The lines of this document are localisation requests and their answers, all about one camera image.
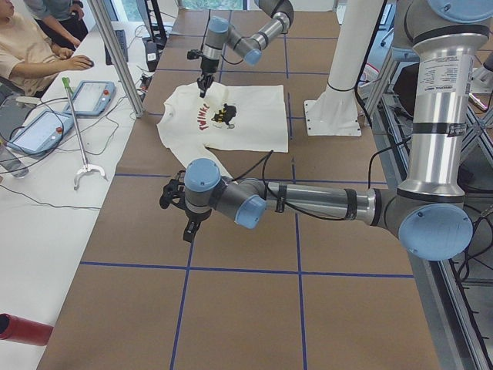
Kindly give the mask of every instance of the dark trousers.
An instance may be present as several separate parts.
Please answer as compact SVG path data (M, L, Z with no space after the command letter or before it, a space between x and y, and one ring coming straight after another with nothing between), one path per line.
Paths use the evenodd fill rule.
M43 21L39 21L36 19L37 23L39 24L39 27L43 30L43 32L48 35L48 37L56 44L59 45L63 48L69 48L72 50L75 50L75 46L66 38L62 37L59 33L56 31L53 31L51 28L49 28ZM84 23L83 20L78 21L75 18L70 18L67 19L66 21L60 21L60 24L67 30L69 31L74 37L76 37L79 40L83 40L88 31L86 24Z

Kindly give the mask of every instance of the blue and white device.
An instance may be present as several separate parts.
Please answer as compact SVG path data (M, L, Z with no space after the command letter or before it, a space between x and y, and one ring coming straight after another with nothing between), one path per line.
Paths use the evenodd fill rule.
M81 81L72 94L75 114L77 116L99 116L104 112L115 95L115 84L111 81ZM63 109L72 114L70 105Z
M72 115L46 109L20 129L7 146L30 156L41 156L55 148L73 126Z

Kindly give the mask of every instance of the red cylinder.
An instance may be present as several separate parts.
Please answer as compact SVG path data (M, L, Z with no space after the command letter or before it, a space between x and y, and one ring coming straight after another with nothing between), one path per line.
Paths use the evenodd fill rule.
M47 345L53 327L40 322L0 314L0 339L27 345Z

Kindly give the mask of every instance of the white desk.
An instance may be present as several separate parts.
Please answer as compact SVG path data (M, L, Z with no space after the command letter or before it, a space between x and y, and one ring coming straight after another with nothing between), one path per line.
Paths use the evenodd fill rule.
M138 25L135 22L117 22L115 29L126 30L130 45ZM43 100L66 96L61 81L63 76L70 78L72 86L77 86L83 79L111 80L116 83L116 95L107 112L125 93L114 67L105 64L104 48L97 30L88 34L77 53L87 55L95 62L95 66L87 71L60 73ZM137 82L142 73L137 66L146 69L143 43L139 39L129 48L129 61L132 79ZM66 102L60 102L50 106L54 110L62 110L65 104ZM9 174L2 175L2 185L46 203L101 207L135 119L127 99L109 117L119 123L115 136L102 155L88 155L90 163L104 168L108 181L97 173L85 175L80 180L79 190L74 191L75 173L82 168L81 154L78 150L56 150L42 162L30 167L28 175L23 179L16 179ZM95 121L80 119L81 130ZM115 123L102 119L85 131L82 136L86 150L98 153L115 126ZM79 148L75 137L60 147L65 150ZM34 162L32 159L22 160L26 164ZM3 188L0 188L0 204L0 313L54 325L98 211L42 207ZM45 347L0 341L0 367L8 370L33 370L44 350Z

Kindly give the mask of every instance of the white t-shirt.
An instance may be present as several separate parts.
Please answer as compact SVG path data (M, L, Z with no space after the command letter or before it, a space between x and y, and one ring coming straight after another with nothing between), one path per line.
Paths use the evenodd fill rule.
M52 40L34 22L14 13L10 22L0 25L0 76L10 79L14 66L20 62L48 63L59 59L51 49ZM27 96L42 91L56 75L39 79L11 78L10 81L24 90Z
M282 86L226 87L215 82L203 99L193 83L177 87L164 105L159 137L184 167L209 158L229 176L207 148L287 152Z

